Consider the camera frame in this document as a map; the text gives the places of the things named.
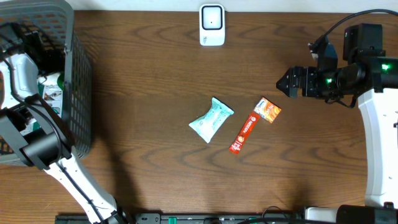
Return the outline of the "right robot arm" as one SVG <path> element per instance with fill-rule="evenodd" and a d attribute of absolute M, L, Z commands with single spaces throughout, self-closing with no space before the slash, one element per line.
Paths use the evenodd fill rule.
<path fill-rule="evenodd" d="M 386 57 L 382 25 L 359 24 L 345 29 L 343 59 L 327 38 L 313 57 L 316 67 L 292 67 L 276 83 L 288 97 L 298 90 L 306 97 L 341 103 L 361 112 L 366 138 L 368 176 L 364 205 L 307 207 L 304 223 L 397 223 L 397 59 Z"/>

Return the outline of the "teal wet wipes pack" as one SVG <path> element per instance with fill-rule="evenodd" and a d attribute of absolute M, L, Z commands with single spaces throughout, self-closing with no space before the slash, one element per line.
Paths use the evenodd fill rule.
<path fill-rule="evenodd" d="M 209 143 L 218 129 L 233 115 L 234 111 L 217 98 L 211 99 L 211 108 L 206 114 L 192 121 L 189 126 L 206 142 Z"/>

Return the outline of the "orange white small packet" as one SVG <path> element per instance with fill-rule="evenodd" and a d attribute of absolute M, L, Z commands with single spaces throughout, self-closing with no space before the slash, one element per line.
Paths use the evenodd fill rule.
<path fill-rule="evenodd" d="M 262 97 L 258 104 L 254 107 L 254 112 L 260 115 L 270 123 L 273 123 L 276 117 L 282 110 L 269 101 L 267 98 Z"/>

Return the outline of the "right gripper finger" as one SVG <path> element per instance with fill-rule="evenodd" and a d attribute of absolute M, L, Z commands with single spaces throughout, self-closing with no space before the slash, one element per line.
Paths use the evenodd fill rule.
<path fill-rule="evenodd" d="M 280 78 L 276 85 L 277 86 L 295 86 L 297 85 L 297 77 L 295 72 L 296 67 L 289 68 L 285 74 Z"/>
<path fill-rule="evenodd" d="M 286 96 L 288 96 L 290 98 L 298 97 L 298 91 L 300 89 L 299 86 L 291 87 L 290 85 L 277 83 L 276 87 L 278 90 L 280 90 L 282 93 L 284 93 Z"/>

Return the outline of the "red Nescafe stick sachet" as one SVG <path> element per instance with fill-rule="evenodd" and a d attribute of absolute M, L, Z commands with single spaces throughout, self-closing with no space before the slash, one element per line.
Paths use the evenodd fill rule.
<path fill-rule="evenodd" d="M 232 145 L 229 147 L 229 151 L 232 152 L 233 154 L 239 154 L 244 143 L 248 139 L 248 136 L 250 135 L 253 127 L 255 127 L 256 123 L 258 120 L 261 119 L 261 116 L 255 112 L 251 112 L 241 128 L 239 134 L 236 136 L 236 139 L 232 143 Z"/>

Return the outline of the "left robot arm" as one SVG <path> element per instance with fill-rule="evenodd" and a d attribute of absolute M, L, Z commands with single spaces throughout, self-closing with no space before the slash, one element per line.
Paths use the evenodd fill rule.
<path fill-rule="evenodd" d="M 67 71 L 67 56 L 45 34 L 24 24 L 1 25 L 1 74 L 4 101 L 1 137 L 27 166 L 57 179 L 84 209 L 91 223 L 132 223 L 112 195 L 102 189 L 81 163 L 75 136 L 40 96 L 37 80 Z"/>

